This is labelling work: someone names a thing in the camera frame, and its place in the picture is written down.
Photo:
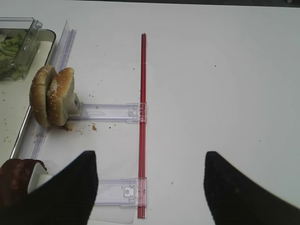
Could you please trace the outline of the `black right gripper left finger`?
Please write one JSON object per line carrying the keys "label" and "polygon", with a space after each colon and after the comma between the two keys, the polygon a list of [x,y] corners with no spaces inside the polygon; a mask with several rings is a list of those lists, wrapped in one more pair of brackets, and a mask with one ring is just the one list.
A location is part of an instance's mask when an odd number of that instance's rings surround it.
{"label": "black right gripper left finger", "polygon": [[0,208],[2,225],[86,225],[98,191],[96,154],[84,151],[20,201]]}

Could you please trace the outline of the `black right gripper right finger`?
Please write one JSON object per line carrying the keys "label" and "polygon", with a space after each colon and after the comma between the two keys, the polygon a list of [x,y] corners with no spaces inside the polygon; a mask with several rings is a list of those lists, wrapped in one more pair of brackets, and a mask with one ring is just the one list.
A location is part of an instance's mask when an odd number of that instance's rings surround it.
{"label": "black right gripper right finger", "polygon": [[205,156],[203,188],[217,225],[298,225],[300,209],[253,182],[215,151]]}

